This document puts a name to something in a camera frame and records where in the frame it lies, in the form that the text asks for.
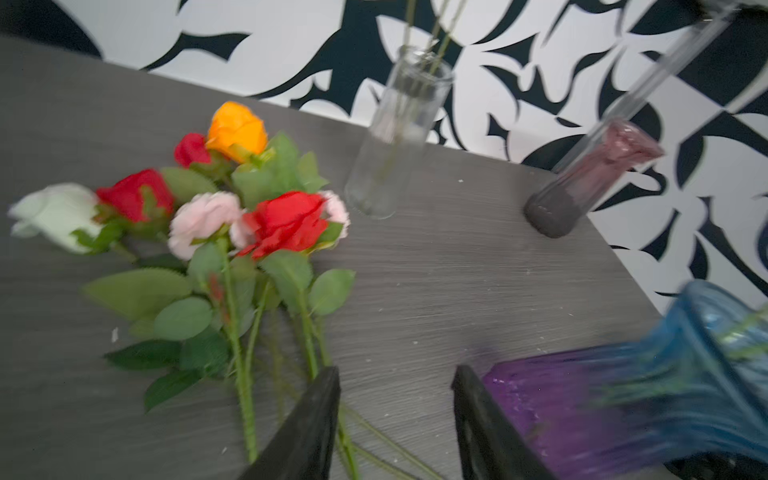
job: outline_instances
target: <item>orange rose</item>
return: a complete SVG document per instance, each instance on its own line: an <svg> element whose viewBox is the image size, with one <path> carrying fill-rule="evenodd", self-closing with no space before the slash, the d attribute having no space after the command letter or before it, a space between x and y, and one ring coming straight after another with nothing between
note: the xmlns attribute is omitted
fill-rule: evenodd
<svg viewBox="0 0 768 480"><path fill-rule="evenodd" d="M205 146L244 164L266 147L264 122L245 105L228 101L216 110Z"/></svg>

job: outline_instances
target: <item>table surface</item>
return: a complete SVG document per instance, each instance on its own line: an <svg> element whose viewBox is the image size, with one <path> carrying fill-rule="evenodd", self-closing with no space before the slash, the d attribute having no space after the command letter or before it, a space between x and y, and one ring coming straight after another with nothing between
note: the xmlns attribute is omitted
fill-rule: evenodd
<svg viewBox="0 0 768 480"><path fill-rule="evenodd" d="M0 58L4 205L48 184L95 189L170 166L181 137L205 132L227 100L315 151L336 190L365 132L19 39L0 38ZM449 388L457 364L481 375L506 359L634 339L658 320L588 221L559 240L526 223L521 206L548 178L430 145L394 217L353 214L350 237L313 258L318 270L357 271L348 303L328 319L343 398L446 478L460 478ZM142 394L157 375L101 358L131 342L127 325L78 290L126 270L124 261L11 238L10 225L0 225L3 476L236 478L244 456L230 390L204 383L144 415ZM262 445L276 415L268 384L256 385ZM353 437L407 468L367 432ZM361 464L366 478L388 478Z"/></svg>

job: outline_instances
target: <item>pink glass vase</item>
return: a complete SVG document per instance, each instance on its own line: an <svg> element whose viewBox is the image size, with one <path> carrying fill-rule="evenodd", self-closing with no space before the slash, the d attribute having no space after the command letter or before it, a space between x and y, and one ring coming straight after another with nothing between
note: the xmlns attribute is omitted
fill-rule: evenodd
<svg viewBox="0 0 768 480"><path fill-rule="evenodd" d="M547 237L563 237L625 171L663 154L659 144L637 125L614 119L603 141L589 154L531 195L523 209L525 218Z"/></svg>

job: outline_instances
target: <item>white rose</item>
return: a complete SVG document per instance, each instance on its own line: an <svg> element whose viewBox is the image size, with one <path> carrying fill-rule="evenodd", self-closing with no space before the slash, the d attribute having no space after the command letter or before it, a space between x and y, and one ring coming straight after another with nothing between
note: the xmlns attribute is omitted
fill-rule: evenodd
<svg viewBox="0 0 768 480"><path fill-rule="evenodd" d="M97 237L102 226L92 220L98 198L78 184L56 184L29 194L11 205L8 216L18 220L11 235L28 238L42 233L44 237L72 253L87 253L72 235L82 229Z"/></svg>
<svg viewBox="0 0 768 480"><path fill-rule="evenodd" d="M196 238L208 238L221 228L222 225L232 225L243 216L240 199L230 192L215 194L199 194L179 208L170 222L168 248L176 257L189 260L200 244L193 245ZM245 239L238 234L239 230L232 229L230 238L238 249L245 248Z"/></svg>

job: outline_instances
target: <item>red rose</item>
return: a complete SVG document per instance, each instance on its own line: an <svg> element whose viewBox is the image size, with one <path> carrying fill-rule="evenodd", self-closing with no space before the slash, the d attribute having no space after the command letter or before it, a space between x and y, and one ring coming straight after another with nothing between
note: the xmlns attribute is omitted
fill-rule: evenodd
<svg viewBox="0 0 768 480"><path fill-rule="evenodd" d="M261 202L256 211L243 215L243 222L253 231L256 243L240 255L252 253L258 260L276 250L300 252L310 248L328 227L320 218L325 199L317 194L288 192L274 200Z"/></svg>
<svg viewBox="0 0 768 480"><path fill-rule="evenodd" d="M176 162L189 168L193 162L209 164L210 154L205 148L205 137L200 134L186 134L174 150Z"/></svg>
<svg viewBox="0 0 768 480"><path fill-rule="evenodd" d="M151 219L144 215L144 198L141 196L141 187L144 185L152 189L157 206L171 215L174 212L174 198L157 170L142 170L120 180L114 187L99 188L96 195L131 222L148 222Z"/></svg>

